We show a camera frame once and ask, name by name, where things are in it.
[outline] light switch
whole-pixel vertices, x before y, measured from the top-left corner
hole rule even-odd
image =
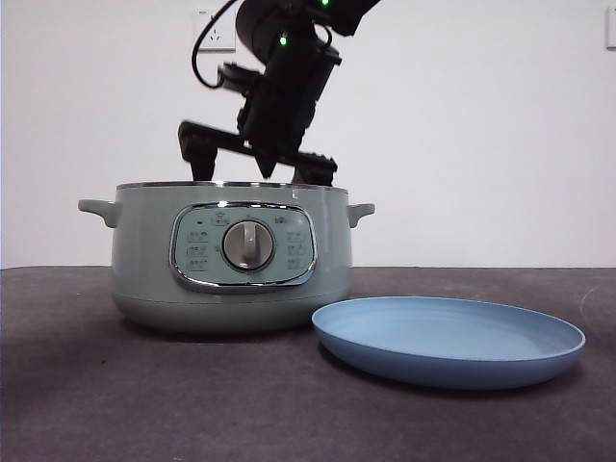
[[[607,9],[607,49],[616,51],[616,6]]]

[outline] electrical socket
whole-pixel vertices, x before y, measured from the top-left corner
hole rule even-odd
[[[198,37],[208,25],[214,15],[220,10],[224,3],[211,4],[207,7],[198,8],[194,11],[192,16],[192,29],[193,40],[196,41]],[[236,49],[236,32],[235,32],[235,16],[236,10],[229,9],[218,22],[214,25],[214,28],[208,33],[207,36],[201,42],[199,52],[209,51],[235,51]]]
[[[616,51],[616,6],[607,9],[606,48],[609,51]]]

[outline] mint green pot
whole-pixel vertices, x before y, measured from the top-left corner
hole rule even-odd
[[[128,319],[232,334],[298,326],[346,298],[350,229],[374,206],[349,206],[348,192],[337,188],[187,182],[122,185],[115,202],[81,200],[79,210],[114,228],[113,297]],[[274,242],[257,270],[234,267],[222,250],[225,233],[244,215],[268,228]],[[186,241],[201,229],[207,243]],[[286,241],[294,235],[304,239],[302,257],[285,253],[297,251]],[[201,256],[185,257],[186,249]]]

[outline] plastic plate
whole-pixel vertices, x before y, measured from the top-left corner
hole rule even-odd
[[[351,366],[439,388],[545,382],[571,367],[585,344],[581,330],[558,318],[455,298],[347,300],[312,319],[323,345]]]

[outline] dark tabletop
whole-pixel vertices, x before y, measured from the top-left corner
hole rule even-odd
[[[2,271],[2,460],[615,461],[616,269],[356,269],[353,296],[523,306],[587,336],[557,379],[452,392],[358,372],[312,328],[168,335],[105,268]]]

